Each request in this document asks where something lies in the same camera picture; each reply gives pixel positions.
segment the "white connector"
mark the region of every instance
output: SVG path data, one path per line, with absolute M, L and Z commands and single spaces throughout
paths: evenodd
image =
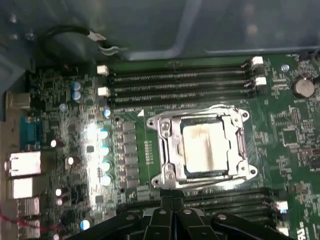
M 257 78 L 254 80 L 254 82 L 255 82 L 255 85 L 256 85 L 256 86 L 265 86 L 265 85 L 267 85 L 267 79 L 266 79 L 266 77 L 264 77 L 264 76 L 259 76 L 259 77 L 257 77 Z
M 99 75 L 104 75 L 104 76 L 108 76 L 109 75 L 109 69 L 106 65 L 100 65 L 100 66 L 96 66 L 96 72 Z
M 251 60 L 251 65 L 256 66 L 256 65 L 263 65 L 264 64 L 264 59 L 262 56 L 255 56 Z
M 109 88 L 107 88 L 106 86 L 98 87 L 98 96 L 109 97 L 110 96 Z

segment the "green circuit board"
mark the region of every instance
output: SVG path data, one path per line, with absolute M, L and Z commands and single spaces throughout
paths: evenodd
M 281 214 L 272 213 L 275 224 L 287 228 L 295 239 L 318 240 L 320 156 L 316 152 L 320 149 L 320 88 L 315 84 L 315 92 L 309 98 L 297 98 L 291 88 L 298 76 L 306 74 L 311 79 L 317 78 L 320 68 L 312 61 L 299 61 L 297 54 L 264 55 L 266 86 L 263 93 L 243 97 L 247 92 L 234 90 L 232 93 L 237 95 L 230 98 L 212 97 L 218 94 L 225 96 L 229 92 L 205 92 L 208 86 L 201 80 L 176 85 L 176 91 L 173 91 L 170 84 L 174 80 L 164 81 L 160 73 L 154 73 L 165 70 L 168 77 L 182 69 L 238 64 L 250 58 L 252 56 L 106 63 L 109 76 L 97 75 L 96 68 L 92 66 L 68 70 L 39 69 L 36 75 L 31 75 L 33 101 L 41 105 L 37 113 L 42 128 L 41 150 L 52 151 L 52 140 L 59 139 L 64 143 L 63 147 L 55 148 L 57 164 L 48 172 L 47 212 L 50 222 L 56 223 L 66 211 L 72 212 L 68 217 L 71 219 L 68 234 L 73 235 L 81 231 L 81 221 L 88 220 L 91 225 L 100 223 L 115 216 L 120 205 L 157 201 L 159 190 L 153 188 L 151 179 L 161 171 L 158 137 L 155 131 L 146 127 L 146 120 L 167 110 L 225 104 L 235 105 L 250 114 L 244 123 L 246 151 L 250 164 L 258 169 L 258 175 L 237 186 L 188 190 L 185 192 L 187 198 L 225 193 L 223 199 L 232 201 L 228 194 L 243 190 L 244 195 L 239 200 L 242 203 L 246 199 L 246 191 L 249 193 L 251 189 L 279 190 L 282 191 L 281 196 L 275 194 L 274 200 L 287 201 L 288 211 L 283 218 Z M 283 71 L 283 65 L 288 65 L 289 70 Z M 155 79 L 159 84 L 141 86 L 143 81 Z M 81 96 L 77 100 L 73 99 L 73 82 L 81 85 Z M 103 86 L 118 88 L 113 104 L 107 97 L 98 96 L 98 88 Z M 192 98 L 176 101 L 175 98 L 182 98 L 183 94 L 192 97 L 191 90 L 179 92 L 184 88 L 197 89 L 197 92 L 202 92 L 201 97 L 197 101 Z M 105 131 L 107 137 L 101 137 Z M 127 149 L 120 149 L 118 145 L 124 141 L 130 144 L 126 145 Z M 134 163 L 129 175 L 125 159 L 119 155 L 122 151 L 128 152 L 132 157 L 128 161 Z M 70 156 L 79 156 L 80 164 L 68 166 L 66 161 Z M 105 175 L 110 181 L 107 186 L 104 185 Z M 81 197 L 57 206 L 55 189 L 75 185 L 81 186 Z M 215 213 L 206 211 L 205 207 L 203 210 L 207 216 Z M 258 213 L 264 212 L 265 209 L 259 207 L 256 216 L 246 211 L 239 213 L 243 217 L 256 217 L 260 222 L 263 219 Z

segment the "black cable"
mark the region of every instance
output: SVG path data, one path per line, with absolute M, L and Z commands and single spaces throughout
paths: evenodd
M 60 58 L 46 47 L 46 43 L 49 39 L 53 38 L 54 36 L 63 33 L 78 33 L 88 36 L 90 34 L 90 31 L 82 26 L 57 25 L 49 28 L 44 34 L 38 37 L 38 44 L 43 54 L 47 58 L 53 60 L 59 65 L 61 64 Z

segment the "red wire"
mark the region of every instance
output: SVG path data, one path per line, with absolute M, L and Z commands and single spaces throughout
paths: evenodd
M 17 224 L 17 225 L 21 225 L 23 227 L 29 227 L 29 228 L 34 228 L 34 229 L 40 229 L 40 231 L 50 231 L 50 230 L 57 230 L 59 228 L 58 225 L 51 225 L 51 226 L 48 226 L 48 227 L 44 227 L 44 226 L 36 226 L 36 225 L 33 225 L 31 223 L 28 223 L 28 222 L 25 222 L 23 220 L 21 220 L 21 218 L 17 218 L 15 220 L 12 220 L 12 219 L 9 219 L 7 218 L 6 216 L 4 216 L 2 213 L 1 213 L 1 208 L 0 208 L 0 219 L 5 221 L 5 222 L 9 222 L 9 223 L 12 223 L 12 224 Z

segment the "blue serial port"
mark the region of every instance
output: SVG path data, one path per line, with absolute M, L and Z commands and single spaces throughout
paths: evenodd
M 39 117 L 20 117 L 20 150 L 38 150 L 42 142 L 42 123 Z

